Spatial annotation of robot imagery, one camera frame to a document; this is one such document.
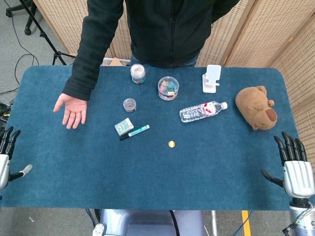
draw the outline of yellow tape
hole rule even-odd
[[[247,210],[242,211],[242,218],[243,218],[243,223],[244,223],[248,218],[248,211]],[[250,220],[248,220],[245,223],[243,228],[244,228],[244,236],[251,236]]]

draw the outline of teal marker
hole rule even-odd
[[[149,128],[150,128],[150,127],[149,127],[149,125],[147,124],[147,125],[145,125],[145,126],[139,128],[139,129],[137,129],[137,130],[135,130],[135,131],[132,131],[132,132],[127,133],[127,134],[123,134],[119,139],[120,139],[120,140],[124,140],[124,139],[129,138],[129,137],[131,137],[131,136],[133,136],[133,135],[136,135],[136,134],[138,134],[138,133],[141,133],[142,131],[145,131],[145,130],[147,130],[147,129],[149,129]]]

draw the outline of stuffed bear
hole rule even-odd
[[[235,103],[242,116],[254,130],[266,130],[275,126],[278,116],[274,109],[273,100],[268,100],[264,86],[249,87],[241,90]]]

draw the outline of outstretched hand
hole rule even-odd
[[[62,93],[54,107],[54,112],[58,112],[65,105],[63,125],[67,124],[67,129],[76,129],[80,122],[85,123],[87,115],[87,102]]]

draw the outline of robotic hand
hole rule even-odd
[[[282,132],[282,136],[285,146],[279,137],[274,138],[280,151],[283,180],[269,175],[265,170],[261,170],[261,173],[270,182],[283,187],[292,197],[290,215],[293,223],[283,229],[284,235],[289,236],[288,232],[293,230],[295,236],[314,236],[314,205],[308,199],[315,195],[312,165],[307,161],[305,147],[299,139],[293,139],[285,132]]]
[[[31,169],[32,165],[27,165],[23,170],[10,174],[10,162],[14,151],[14,145],[21,131],[16,131],[10,138],[13,127],[8,128],[0,133],[0,191],[3,190],[8,182],[19,177],[25,176]]]

